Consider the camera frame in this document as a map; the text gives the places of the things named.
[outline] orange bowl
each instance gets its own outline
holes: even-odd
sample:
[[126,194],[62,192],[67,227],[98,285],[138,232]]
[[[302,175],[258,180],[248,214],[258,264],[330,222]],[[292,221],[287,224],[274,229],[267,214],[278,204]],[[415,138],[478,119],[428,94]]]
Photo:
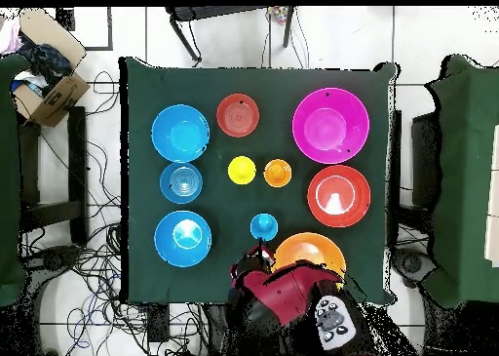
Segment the orange bowl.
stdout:
[[346,262],[341,250],[327,237],[316,233],[299,233],[288,237],[274,254],[276,263],[272,271],[292,264],[297,260],[324,263],[328,270],[341,278],[345,277]]
[[291,180],[291,166],[285,160],[272,160],[265,166],[263,176],[270,186],[284,187]]

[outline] red bowl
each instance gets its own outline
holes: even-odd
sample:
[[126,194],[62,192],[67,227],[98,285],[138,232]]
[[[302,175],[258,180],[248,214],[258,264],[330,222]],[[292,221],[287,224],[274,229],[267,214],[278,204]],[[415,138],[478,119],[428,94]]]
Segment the red bowl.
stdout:
[[244,94],[232,94],[225,98],[216,110],[220,129],[230,137],[245,137],[258,125],[258,106]]
[[310,211],[329,227],[348,227],[361,220],[370,203],[365,177],[344,165],[333,165],[318,172],[308,187]]

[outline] blue bowl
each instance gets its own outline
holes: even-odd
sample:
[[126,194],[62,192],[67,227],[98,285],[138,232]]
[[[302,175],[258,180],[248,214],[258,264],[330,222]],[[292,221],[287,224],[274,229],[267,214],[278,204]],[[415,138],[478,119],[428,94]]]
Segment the blue bowl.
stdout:
[[154,246],[160,257],[175,267],[196,265],[210,251],[210,227],[196,213],[169,213],[156,227]]
[[270,241],[276,237],[278,230],[277,220],[269,214],[259,214],[253,217],[249,225],[249,231],[255,239],[260,237],[265,241]]
[[187,204],[201,192],[203,178],[198,169],[189,163],[171,163],[161,173],[161,192],[176,204]]
[[156,117],[151,130],[156,150],[172,162],[189,162],[207,149],[210,127],[203,114],[187,105],[173,105]]

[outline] yellow bowl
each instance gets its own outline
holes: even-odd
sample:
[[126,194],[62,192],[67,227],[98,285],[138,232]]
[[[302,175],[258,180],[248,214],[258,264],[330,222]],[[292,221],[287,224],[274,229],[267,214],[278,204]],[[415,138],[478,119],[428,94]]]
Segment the yellow bowl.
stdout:
[[256,176],[256,167],[250,158],[240,156],[230,162],[228,173],[229,178],[236,184],[249,184]]
[[263,176],[271,187],[284,187],[291,180],[291,166],[285,160],[272,160],[265,166]]

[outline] pink bowl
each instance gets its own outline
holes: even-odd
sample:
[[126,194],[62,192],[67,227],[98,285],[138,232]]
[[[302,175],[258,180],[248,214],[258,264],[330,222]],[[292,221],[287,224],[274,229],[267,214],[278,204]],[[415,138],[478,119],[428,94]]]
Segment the pink bowl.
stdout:
[[292,119],[296,145],[310,159],[338,164],[354,157],[369,133],[361,100],[339,88],[323,88],[298,105]]

